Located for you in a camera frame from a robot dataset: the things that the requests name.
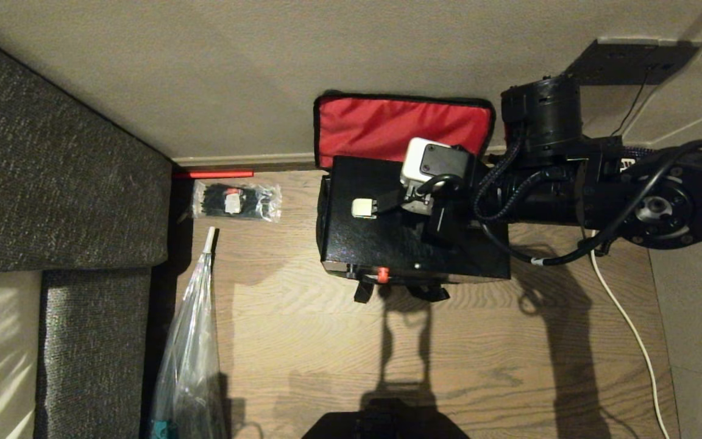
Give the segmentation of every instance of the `plastic bag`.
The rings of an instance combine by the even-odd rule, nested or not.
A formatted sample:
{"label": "plastic bag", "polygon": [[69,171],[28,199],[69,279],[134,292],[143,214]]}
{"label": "plastic bag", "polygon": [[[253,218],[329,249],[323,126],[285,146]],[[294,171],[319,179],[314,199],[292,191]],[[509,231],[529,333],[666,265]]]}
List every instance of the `plastic bag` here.
{"label": "plastic bag", "polygon": [[211,297],[214,235],[211,227],[169,328],[151,409],[151,439],[225,437]]}
{"label": "plastic bag", "polygon": [[209,184],[195,181],[192,216],[229,216],[265,220],[281,219],[281,186]]}

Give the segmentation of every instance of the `white tag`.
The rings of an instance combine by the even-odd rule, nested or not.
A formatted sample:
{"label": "white tag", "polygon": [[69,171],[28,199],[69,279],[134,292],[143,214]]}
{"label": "white tag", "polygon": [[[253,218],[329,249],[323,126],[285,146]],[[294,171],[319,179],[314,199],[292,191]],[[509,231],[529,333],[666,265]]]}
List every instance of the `white tag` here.
{"label": "white tag", "polygon": [[240,213],[240,194],[227,194],[224,198],[224,211],[227,213]]}

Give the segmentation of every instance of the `wooden floor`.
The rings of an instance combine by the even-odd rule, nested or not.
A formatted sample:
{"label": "wooden floor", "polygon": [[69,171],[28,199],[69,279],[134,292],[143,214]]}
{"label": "wooden floor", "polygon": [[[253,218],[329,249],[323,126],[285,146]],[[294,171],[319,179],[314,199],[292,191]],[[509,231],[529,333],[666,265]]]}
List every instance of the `wooden floor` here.
{"label": "wooden floor", "polygon": [[[322,173],[245,179],[280,184],[280,223],[194,222],[195,260],[207,228],[220,228],[214,304],[233,423],[248,425],[237,437],[259,437],[259,428],[268,439],[301,437],[323,414],[357,411],[376,389],[404,381],[420,383],[411,394],[434,398],[467,437],[661,437],[644,359],[588,260],[515,261],[512,280],[448,286],[452,298],[432,306],[396,290],[360,305],[356,284],[326,275],[318,259]],[[511,235],[552,254],[579,238],[572,227],[519,225]],[[600,265],[646,342],[665,423],[679,437],[648,253],[620,241]]]}

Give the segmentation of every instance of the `baseboard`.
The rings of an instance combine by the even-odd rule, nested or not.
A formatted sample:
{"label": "baseboard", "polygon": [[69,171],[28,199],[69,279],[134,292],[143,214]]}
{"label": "baseboard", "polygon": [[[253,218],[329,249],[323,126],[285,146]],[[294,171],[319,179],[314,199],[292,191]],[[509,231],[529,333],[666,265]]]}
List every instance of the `baseboard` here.
{"label": "baseboard", "polygon": [[228,168],[235,166],[260,167],[271,165],[310,165],[314,166],[312,152],[295,152],[292,154],[261,155],[218,155],[211,157],[176,157],[175,164],[184,168]]}

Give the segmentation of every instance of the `red strip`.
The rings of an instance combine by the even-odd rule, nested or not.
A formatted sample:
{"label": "red strip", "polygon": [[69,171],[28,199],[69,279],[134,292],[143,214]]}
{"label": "red strip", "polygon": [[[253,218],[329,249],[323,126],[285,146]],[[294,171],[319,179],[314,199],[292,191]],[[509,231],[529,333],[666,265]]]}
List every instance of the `red strip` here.
{"label": "red strip", "polygon": [[172,178],[185,180],[189,178],[246,178],[253,176],[253,171],[190,171],[174,173]]}

